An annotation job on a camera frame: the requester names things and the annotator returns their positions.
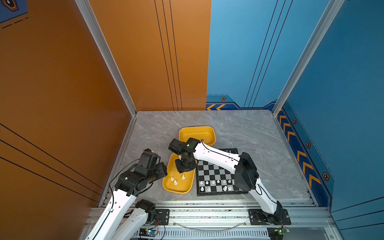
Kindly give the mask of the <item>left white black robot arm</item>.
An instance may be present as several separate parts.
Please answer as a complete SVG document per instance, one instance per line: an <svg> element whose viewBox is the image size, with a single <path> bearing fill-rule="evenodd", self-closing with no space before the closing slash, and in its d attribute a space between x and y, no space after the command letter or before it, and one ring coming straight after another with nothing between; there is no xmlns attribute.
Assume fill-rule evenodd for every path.
<svg viewBox="0 0 384 240"><path fill-rule="evenodd" d="M86 239L129 240L142 226L152 223L156 207L147 200L137 202L123 224L121 221L137 197L149 189L147 185L166 176L167 167L161 157L150 149L144 150L138 163L119 175L109 203Z"/></svg>

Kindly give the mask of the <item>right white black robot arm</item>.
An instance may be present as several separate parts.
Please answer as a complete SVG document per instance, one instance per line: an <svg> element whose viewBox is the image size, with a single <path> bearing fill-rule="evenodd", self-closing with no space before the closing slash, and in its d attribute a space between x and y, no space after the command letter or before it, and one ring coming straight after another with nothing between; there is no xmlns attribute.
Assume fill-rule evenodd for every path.
<svg viewBox="0 0 384 240"><path fill-rule="evenodd" d="M232 154L210 147L203 141L189 138L187 142L173 139L169 150L178 155L176 168L179 173L190 172L198 167L197 161L206 161L217 165L235 177L235 185L248 192L259 203L259 216L270 225L291 225L288 211L272 197L262 183L257 167L251 156L245 152Z"/></svg>

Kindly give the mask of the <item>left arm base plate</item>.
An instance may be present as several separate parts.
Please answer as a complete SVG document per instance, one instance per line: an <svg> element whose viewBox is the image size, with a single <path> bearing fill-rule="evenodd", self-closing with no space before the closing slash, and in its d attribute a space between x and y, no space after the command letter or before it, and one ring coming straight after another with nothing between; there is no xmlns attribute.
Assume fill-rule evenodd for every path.
<svg viewBox="0 0 384 240"><path fill-rule="evenodd" d="M170 219L170 209L155 209L153 217L150 218L150 225L156 225L160 222L160 225L167 226Z"/></svg>

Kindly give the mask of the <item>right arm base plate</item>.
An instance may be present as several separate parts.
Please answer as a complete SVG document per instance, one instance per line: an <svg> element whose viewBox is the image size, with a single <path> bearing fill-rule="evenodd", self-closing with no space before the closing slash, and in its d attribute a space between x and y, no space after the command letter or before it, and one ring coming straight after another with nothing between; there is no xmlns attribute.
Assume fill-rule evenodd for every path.
<svg viewBox="0 0 384 240"><path fill-rule="evenodd" d="M248 210L248 213L251 225L289 226L292 224L291 218L286 209L282 209L280 212L275 214L265 213L261 209L250 209Z"/></svg>

